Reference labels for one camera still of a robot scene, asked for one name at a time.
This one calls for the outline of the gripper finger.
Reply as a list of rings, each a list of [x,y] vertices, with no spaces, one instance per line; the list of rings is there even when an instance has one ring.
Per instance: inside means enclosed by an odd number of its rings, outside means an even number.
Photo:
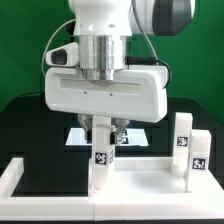
[[[91,140],[92,139],[92,115],[86,115],[86,114],[79,114],[78,115],[78,121],[81,127],[85,131],[85,139]]]
[[[111,144],[121,144],[123,131],[129,125],[130,121],[127,119],[116,119],[115,123],[116,123],[117,128],[110,135],[110,143]]]

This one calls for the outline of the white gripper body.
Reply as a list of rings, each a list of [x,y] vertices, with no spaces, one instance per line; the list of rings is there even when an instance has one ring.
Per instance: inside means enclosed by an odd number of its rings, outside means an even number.
[[[45,99],[51,110],[157,123],[167,114],[165,66],[131,65],[112,81],[87,80],[75,68],[50,68]]]

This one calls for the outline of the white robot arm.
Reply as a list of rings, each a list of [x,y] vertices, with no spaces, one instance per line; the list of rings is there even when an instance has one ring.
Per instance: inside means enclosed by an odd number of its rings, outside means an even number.
[[[114,145],[130,121],[156,123],[167,113],[172,73],[156,56],[127,54],[134,34],[175,36],[192,21],[195,0],[68,0],[72,43],[46,55],[50,109],[76,113],[93,141]]]

